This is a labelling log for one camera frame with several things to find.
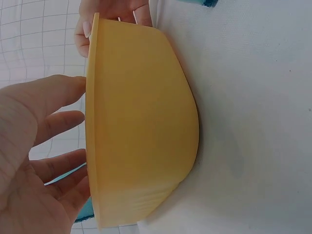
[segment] teal object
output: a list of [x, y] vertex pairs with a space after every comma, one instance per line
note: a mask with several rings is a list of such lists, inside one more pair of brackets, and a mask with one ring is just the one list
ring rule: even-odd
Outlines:
[[[78, 170], [80, 167], [77, 167], [76, 169], [59, 176], [58, 178], [52, 180], [51, 182], [49, 182], [47, 184], [52, 184], [52, 183], [54, 183], [56, 181], [59, 181], [60, 179], [63, 179], [65, 177], [67, 177], [68, 175], [70, 175], [74, 171]], [[87, 203], [83, 206], [83, 208], [81, 209], [80, 213], [78, 214], [78, 216], [77, 216], [77, 218], [75, 220], [75, 223], [79, 223], [79, 222], [82, 222], [84, 220], [87, 220], [87, 219], [90, 219], [90, 218], [93, 218], [93, 217], [94, 217], [94, 211], [93, 211], [92, 201], [89, 198]]]
[[218, 0], [179, 0], [184, 2], [196, 3], [203, 6], [215, 7], [218, 3]]

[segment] white fabric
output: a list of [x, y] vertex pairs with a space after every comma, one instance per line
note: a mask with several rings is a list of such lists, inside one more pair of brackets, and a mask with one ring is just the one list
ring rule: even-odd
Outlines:
[[312, 1], [151, 2], [201, 137], [192, 173], [140, 233], [312, 233]]

